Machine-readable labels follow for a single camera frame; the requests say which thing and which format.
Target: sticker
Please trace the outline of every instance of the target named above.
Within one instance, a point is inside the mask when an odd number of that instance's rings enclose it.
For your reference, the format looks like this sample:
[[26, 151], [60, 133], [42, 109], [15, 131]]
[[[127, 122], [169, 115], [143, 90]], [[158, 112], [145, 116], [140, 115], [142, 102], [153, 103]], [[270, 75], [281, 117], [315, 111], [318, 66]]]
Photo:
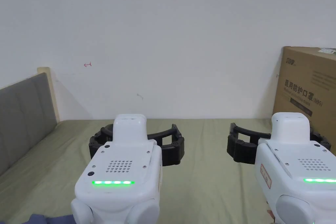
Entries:
[[263, 164], [260, 166], [260, 172], [262, 173], [262, 176], [264, 177], [264, 180], [268, 186], [269, 189], [271, 189], [271, 185], [272, 185], [272, 180], [269, 177], [269, 174], [267, 173], [265, 167], [263, 166]]
[[162, 184], [161, 173], [162, 173], [162, 166], [160, 166], [160, 171], [159, 171], [159, 174], [158, 174], [158, 192], [160, 192], [161, 184]]
[[320, 53], [333, 54], [333, 53], [336, 52], [336, 51], [333, 50], [333, 49], [330, 49], [330, 48], [322, 48], [319, 52], [320, 52]]

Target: white plastic casing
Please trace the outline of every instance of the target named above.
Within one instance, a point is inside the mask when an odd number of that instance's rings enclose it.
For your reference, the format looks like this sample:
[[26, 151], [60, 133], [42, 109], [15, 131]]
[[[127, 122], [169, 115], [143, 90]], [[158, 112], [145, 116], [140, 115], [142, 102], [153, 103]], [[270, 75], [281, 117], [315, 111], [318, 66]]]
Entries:
[[259, 140], [255, 175], [276, 223], [336, 223], [336, 183], [304, 181], [336, 179], [335, 163], [330, 151], [310, 141], [303, 114], [272, 116], [271, 139]]
[[[134, 184], [97, 185], [93, 181]], [[146, 117], [118, 115], [113, 141], [97, 150], [75, 185], [73, 214], [83, 215], [86, 205], [92, 210], [94, 224], [154, 224], [159, 213], [161, 182], [162, 152], [155, 140], [147, 139]], [[75, 220], [77, 224], [85, 223]]]

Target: green led light strip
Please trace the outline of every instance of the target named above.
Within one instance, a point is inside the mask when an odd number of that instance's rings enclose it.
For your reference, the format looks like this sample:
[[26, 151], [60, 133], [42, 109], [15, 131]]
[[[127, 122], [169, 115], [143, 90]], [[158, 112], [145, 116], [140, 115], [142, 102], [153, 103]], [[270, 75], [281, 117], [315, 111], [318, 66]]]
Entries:
[[304, 179], [304, 182], [336, 183], [336, 179]]
[[124, 185], [129, 185], [129, 184], [134, 184], [134, 181], [92, 181], [93, 184], [95, 185], [111, 185], [111, 184], [124, 184]]

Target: cardboard box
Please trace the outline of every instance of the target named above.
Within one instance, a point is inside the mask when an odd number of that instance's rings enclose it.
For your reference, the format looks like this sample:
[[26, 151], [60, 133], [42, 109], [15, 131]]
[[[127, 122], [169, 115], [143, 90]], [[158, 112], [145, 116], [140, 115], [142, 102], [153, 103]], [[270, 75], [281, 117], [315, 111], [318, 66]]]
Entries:
[[329, 140], [336, 155], [336, 52], [284, 47], [273, 110], [276, 112], [306, 115], [314, 130]]

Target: red label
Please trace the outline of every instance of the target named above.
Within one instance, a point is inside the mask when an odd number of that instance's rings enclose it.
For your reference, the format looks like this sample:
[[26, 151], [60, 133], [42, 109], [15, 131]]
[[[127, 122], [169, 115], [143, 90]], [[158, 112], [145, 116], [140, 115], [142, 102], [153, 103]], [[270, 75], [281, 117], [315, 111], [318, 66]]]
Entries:
[[272, 180], [269, 177], [269, 174], [267, 173], [265, 167], [263, 166], [263, 164], [260, 166], [260, 172], [262, 173], [262, 176], [264, 177], [264, 180], [268, 186], [269, 189], [271, 189], [271, 185], [272, 185]]

